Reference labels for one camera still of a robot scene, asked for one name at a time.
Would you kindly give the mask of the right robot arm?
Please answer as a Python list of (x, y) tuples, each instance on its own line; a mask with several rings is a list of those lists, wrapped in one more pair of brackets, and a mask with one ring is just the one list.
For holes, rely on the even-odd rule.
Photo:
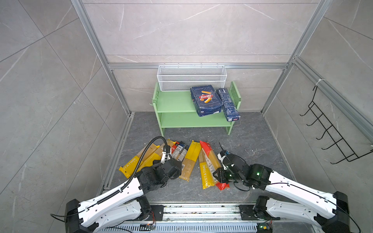
[(254, 217), (270, 222), (292, 219), (321, 228), (325, 233), (350, 232), (348, 197), (342, 192), (322, 192), (286, 178), (261, 164), (248, 165), (241, 157), (225, 150), (218, 154), (222, 164), (213, 172), (220, 183), (241, 183), (291, 200), (283, 202), (259, 196), (254, 206), (241, 205), (242, 219)]

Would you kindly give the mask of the yellow Pastatime spaghetti bag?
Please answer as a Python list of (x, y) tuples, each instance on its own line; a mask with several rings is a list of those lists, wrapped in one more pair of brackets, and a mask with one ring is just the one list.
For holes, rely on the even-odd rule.
[(209, 165), (206, 161), (206, 154), (203, 149), (201, 149), (199, 153), (199, 167), (201, 172), (201, 180), (202, 180), (202, 187), (203, 189), (207, 189), (213, 187), (215, 182), (213, 180)]

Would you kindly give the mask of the long blue spaghetti box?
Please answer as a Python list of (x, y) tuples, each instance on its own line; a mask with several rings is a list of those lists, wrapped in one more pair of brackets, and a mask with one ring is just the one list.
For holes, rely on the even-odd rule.
[(228, 122), (238, 121), (241, 117), (229, 95), (228, 90), (226, 88), (219, 88), (216, 90), (216, 93), (222, 101), (222, 111), (226, 120)]

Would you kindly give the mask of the clear black label pasta bag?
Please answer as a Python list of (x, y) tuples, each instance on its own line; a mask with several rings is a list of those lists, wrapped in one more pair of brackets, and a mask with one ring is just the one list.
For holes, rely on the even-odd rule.
[(180, 142), (179, 144), (180, 153), (178, 156), (172, 156), (173, 159), (182, 162), (187, 154), (188, 151), (188, 145), (184, 142)]

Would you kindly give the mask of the blue Barilla rigatoni box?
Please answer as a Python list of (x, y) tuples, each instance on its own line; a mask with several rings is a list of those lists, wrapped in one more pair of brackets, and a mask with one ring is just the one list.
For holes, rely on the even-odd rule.
[(222, 111), (222, 101), (212, 85), (192, 87), (190, 93), (199, 117), (217, 114)]

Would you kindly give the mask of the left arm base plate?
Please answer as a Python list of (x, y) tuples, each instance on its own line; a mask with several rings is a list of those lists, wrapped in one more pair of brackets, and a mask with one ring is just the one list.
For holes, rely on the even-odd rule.
[(164, 215), (164, 208), (164, 205), (151, 205), (151, 211), (146, 216), (145, 220), (152, 221), (154, 218), (156, 222), (162, 221)]

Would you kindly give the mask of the red spaghetti bag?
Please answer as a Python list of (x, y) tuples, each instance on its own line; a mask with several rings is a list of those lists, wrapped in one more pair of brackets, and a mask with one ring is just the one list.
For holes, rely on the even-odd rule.
[(180, 142), (176, 141), (174, 142), (174, 145), (171, 147), (171, 153), (172, 156), (178, 156), (180, 153), (180, 148), (179, 148)]
[[(212, 149), (212, 147), (211, 147), (211, 145), (209, 143), (200, 141), (200, 144), (201, 144), (201, 147), (202, 147), (202, 149), (204, 150), (204, 152), (206, 154), (206, 161), (207, 161), (207, 163), (209, 165), (211, 174), (213, 176), (213, 172), (215, 172), (219, 168), (222, 168), (222, 166), (220, 164), (220, 161), (218, 160), (218, 157), (214, 153), (214, 151), (213, 151), (213, 149)], [(224, 190), (224, 189), (230, 187), (230, 185), (227, 184), (227, 183), (219, 183), (214, 177), (213, 177), (213, 180), (215, 182), (215, 186), (219, 190)]]

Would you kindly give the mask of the yellow pasta bag far left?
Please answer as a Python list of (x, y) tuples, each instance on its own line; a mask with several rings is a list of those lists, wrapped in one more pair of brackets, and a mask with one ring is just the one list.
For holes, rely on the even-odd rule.
[[(140, 165), (144, 163), (146, 159), (148, 159), (160, 146), (155, 145), (154, 143), (148, 148), (146, 151)], [(140, 160), (140, 157), (145, 150), (145, 147), (137, 154), (135, 155), (125, 166), (119, 167), (119, 171), (123, 173), (123, 175), (129, 179), (130, 176), (134, 173), (135, 168)]]

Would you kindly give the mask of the yellow pasta bag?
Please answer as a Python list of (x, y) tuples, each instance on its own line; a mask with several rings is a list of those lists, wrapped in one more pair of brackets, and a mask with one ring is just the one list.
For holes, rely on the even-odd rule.
[[(154, 143), (148, 148), (146, 151), (140, 165), (144, 163), (146, 159), (148, 159), (160, 146), (155, 145)], [(135, 155), (125, 166), (119, 167), (119, 171), (123, 173), (123, 175), (129, 179), (130, 176), (134, 173), (135, 168), (140, 160), (140, 157), (145, 150), (145, 147), (137, 154)]]
[(160, 146), (152, 144), (145, 153), (137, 172), (139, 172), (145, 167), (151, 167), (154, 162), (158, 163), (162, 158), (164, 146), (164, 143), (162, 143)]

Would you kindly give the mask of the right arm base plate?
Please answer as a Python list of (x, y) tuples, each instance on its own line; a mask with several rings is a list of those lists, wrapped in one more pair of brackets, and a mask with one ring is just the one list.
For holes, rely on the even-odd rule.
[(239, 211), (242, 220), (280, 220), (279, 217), (271, 216), (266, 206), (242, 204), (239, 205)]

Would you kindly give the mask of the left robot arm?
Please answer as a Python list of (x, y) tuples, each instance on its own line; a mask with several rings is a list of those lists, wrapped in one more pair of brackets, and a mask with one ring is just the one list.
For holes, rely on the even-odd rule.
[(150, 191), (164, 187), (168, 180), (181, 175), (182, 163), (170, 159), (134, 174), (129, 184), (119, 185), (93, 199), (80, 202), (74, 199), (65, 209), (67, 233), (97, 233), (128, 220), (144, 220), (151, 213), (146, 198)]

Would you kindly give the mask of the green metal shelf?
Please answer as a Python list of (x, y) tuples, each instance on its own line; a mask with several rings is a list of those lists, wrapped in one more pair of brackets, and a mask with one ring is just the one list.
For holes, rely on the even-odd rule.
[(228, 122), (223, 112), (199, 117), (189, 91), (161, 91), (158, 83), (155, 84), (152, 104), (162, 136), (170, 128), (209, 127), (223, 127), (229, 135), (235, 124)]

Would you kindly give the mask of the yellow top brown spaghetti bag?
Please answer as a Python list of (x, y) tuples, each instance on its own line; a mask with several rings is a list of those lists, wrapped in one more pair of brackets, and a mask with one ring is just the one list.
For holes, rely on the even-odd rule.
[(180, 179), (183, 179), (189, 182), (191, 173), (194, 169), (194, 166), (199, 157), (201, 149), (202, 147), (201, 147), (200, 142), (198, 141), (191, 142), (191, 145), (186, 153), (186, 156), (182, 161), (182, 171), (181, 171), (181, 175), (179, 176)]

